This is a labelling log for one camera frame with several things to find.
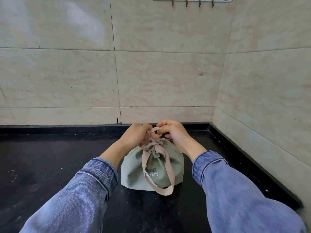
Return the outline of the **person's right hand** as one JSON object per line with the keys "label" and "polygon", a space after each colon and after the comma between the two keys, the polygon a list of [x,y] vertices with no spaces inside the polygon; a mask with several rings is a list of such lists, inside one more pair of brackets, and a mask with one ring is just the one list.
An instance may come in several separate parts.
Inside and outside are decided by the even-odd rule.
{"label": "person's right hand", "polygon": [[188,134],[184,126],[180,122],[176,122],[176,140],[173,141],[175,146],[180,150],[186,151],[192,140],[192,137]]}

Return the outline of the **person's left hand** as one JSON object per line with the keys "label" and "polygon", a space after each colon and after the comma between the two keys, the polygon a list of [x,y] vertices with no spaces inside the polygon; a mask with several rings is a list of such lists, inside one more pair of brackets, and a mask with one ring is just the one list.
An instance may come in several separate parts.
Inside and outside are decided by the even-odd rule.
{"label": "person's left hand", "polygon": [[133,149],[138,146],[138,126],[139,123],[134,123],[124,132],[118,140],[118,144],[127,149]]}

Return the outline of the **green drawstring pouch bag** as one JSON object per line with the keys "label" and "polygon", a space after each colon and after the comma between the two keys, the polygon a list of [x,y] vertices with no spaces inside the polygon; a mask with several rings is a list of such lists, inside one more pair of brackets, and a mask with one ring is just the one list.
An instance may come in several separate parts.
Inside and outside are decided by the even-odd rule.
{"label": "green drawstring pouch bag", "polygon": [[120,168],[121,184],[129,189],[169,196],[183,182],[184,155],[170,140],[161,138],[158,129],[147,131],[146,144],[125,156]]}

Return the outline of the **person's right forearm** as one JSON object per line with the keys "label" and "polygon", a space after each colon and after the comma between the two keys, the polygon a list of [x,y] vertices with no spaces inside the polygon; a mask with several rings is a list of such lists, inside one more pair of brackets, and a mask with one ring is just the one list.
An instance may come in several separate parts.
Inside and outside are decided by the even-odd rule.
{"label": "person's right forearm", "polygon": [[217,152],[201,151],[202,146],[192,138],[179,146],[187,155],[197,155],[192,176],[205,192],[212,233],[307,233],[305,223],[294,210],[266,198]]}

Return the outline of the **person's left forearm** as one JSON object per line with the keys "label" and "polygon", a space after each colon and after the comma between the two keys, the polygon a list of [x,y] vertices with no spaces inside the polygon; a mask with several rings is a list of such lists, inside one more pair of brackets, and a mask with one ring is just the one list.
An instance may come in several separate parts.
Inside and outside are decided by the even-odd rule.
{"label": "person's left forearm", "polygon": [[20,233],[102,233],[107,201],[118,184],[109,157],[123,158],[137,144],[121,139],[90,160],[24,224]]}

